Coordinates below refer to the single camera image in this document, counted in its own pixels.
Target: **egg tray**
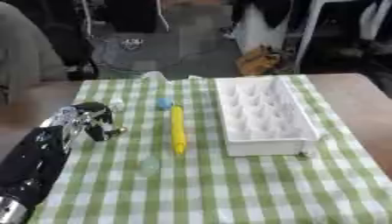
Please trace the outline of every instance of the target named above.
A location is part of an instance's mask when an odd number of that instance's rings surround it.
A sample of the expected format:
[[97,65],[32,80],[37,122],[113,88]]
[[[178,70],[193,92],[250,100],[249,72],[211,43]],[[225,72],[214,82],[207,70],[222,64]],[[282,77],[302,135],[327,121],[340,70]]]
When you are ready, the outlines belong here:
[[216,79],[227,153],[310,155],[319,134],[279,76]]

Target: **robotic hand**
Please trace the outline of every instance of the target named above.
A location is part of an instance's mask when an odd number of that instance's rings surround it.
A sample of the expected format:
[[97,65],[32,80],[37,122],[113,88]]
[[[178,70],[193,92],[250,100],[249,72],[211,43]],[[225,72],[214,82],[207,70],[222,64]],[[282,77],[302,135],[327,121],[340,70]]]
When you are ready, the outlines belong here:
[[84,102],[61,108],[27,134],[0,164],[0,224],[26,223],[51,191],[79,133],[99,142],[126,131],[108,129],[111,124],[109,107]]

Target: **tabletop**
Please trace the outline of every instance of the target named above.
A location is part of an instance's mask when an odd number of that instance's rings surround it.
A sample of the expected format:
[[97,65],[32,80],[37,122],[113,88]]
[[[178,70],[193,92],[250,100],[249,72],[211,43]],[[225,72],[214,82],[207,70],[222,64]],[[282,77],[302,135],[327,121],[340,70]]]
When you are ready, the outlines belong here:
[[[368,78],[356,73],[308,75],[317,90],[392,179],[392,103]],[[0,107],[0,161],[34,126],[72,103],[80,82],[45,83],[21,101]]]
[[[76,102],[123,98],[129,133],[105,143],[77,138],[32,223],[390,223],[391,184],[305,76],[284,77],[323,134],[312,158],[227,157],[214,80],[86,81]],[[188,147],[170,147],[170,113],[183,105]],[[144,176],[140,164],[159,169]]]

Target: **yellow toy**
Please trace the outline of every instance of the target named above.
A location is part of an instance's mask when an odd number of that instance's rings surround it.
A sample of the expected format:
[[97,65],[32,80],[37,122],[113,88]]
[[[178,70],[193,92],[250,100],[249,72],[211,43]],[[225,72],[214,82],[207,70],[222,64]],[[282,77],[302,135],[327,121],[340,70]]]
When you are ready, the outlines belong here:
[[171,146],[178,155],[183,154],[186,149],[184,110],[178,105],[171,107]]

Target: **green checkered tablecloth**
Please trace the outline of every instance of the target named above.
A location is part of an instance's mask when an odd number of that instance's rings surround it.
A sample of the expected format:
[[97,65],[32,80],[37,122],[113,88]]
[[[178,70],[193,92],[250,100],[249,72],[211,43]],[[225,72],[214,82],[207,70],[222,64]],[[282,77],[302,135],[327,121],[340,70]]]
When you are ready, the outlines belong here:
[[[75,102],[121,97],[105,143],[85,134],[31,223],[392,223],[392,185],[303,75],[284,76],[324,134],[313,158],[227,157],[214,80],[85,81]],[[171,149],[170,112],[184,105],[188,148]],[[149,178],[139,163],[158,158]]]

